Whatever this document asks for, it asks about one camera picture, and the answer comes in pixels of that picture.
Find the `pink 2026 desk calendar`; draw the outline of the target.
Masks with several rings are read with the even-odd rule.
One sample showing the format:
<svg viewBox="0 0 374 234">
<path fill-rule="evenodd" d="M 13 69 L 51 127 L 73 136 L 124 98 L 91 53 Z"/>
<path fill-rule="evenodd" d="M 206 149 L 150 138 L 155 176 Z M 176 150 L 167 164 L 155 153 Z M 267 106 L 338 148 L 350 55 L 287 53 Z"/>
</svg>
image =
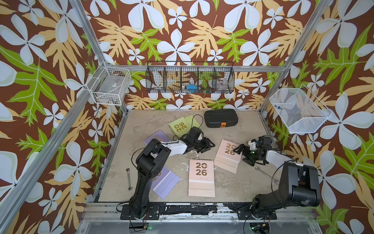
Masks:
<svg viewBox="0 0 374 234">
<path fill-rule="evenodd" d="M 216 157 L 213 161 L 214 165 L 236 174 L 242 158 L 241 154 L 237 154 L 233 151 L 238 146 L 239 144 L 235 142 L 229 141 L 227 139 L 222 139 Z"/>
</svg>

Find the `green 2026 desk calendar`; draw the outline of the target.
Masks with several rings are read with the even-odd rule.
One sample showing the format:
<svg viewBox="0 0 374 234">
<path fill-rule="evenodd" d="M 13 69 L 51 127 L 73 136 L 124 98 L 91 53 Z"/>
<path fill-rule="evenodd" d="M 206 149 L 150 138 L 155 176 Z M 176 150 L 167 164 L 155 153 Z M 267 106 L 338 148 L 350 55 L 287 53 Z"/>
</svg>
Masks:
<svg viewBox="0 0 374 234">
<path fill-rule="evenodd" d="M 196 119 L 196 116 L 189 115 L 187 117 L 180 117 L 168 125 L 174 135 L 181 138 L 184 134 L 187 134 L 190 131 L 191 127 L 200 127 L 201 121 Z"/>
</svg>

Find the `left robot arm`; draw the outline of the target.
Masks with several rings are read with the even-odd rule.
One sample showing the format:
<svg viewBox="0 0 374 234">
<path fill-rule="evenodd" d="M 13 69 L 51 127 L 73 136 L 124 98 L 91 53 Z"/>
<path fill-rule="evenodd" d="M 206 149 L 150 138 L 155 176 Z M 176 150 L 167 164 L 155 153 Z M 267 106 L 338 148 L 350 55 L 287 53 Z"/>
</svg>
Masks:
<svg viewBox="0 0 374 234">
<path fill-rule="evenodd" d="M 138 180 L 134 195 L 129 200 L 129 215 L 134 218 L 146 215 L 152 181 L 162 171 L 168 157 L 190 151 L 205 153 L 213 147 L 215 144 L 198 127 L 192 127 L 175 141 L 161 142 L 153 138 L 135 161 Z"/>
</svg>

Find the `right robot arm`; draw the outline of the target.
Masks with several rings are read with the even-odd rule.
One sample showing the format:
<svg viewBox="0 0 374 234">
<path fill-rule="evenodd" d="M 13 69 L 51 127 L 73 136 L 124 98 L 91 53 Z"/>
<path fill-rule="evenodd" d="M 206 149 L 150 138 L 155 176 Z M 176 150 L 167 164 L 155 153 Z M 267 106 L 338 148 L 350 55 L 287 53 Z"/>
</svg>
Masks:
<svg viewBox="0 0 374 234">
<path fill-rule="evenodd" d="M 287 207 L 317 207 L 321 201 L 318 170 L 301 164 L 273 148 L 274 137 L 264 135 L 248 144 L 240 144 L 233 152 L 243 156 L 250 166 L 256 164 L 276 166 L 280 179 L 269 175 L 271 192 L 258 194 L 252 203 L 236 210 L 239 219 L 276 220 L 276 211 Z"/>
</svg>

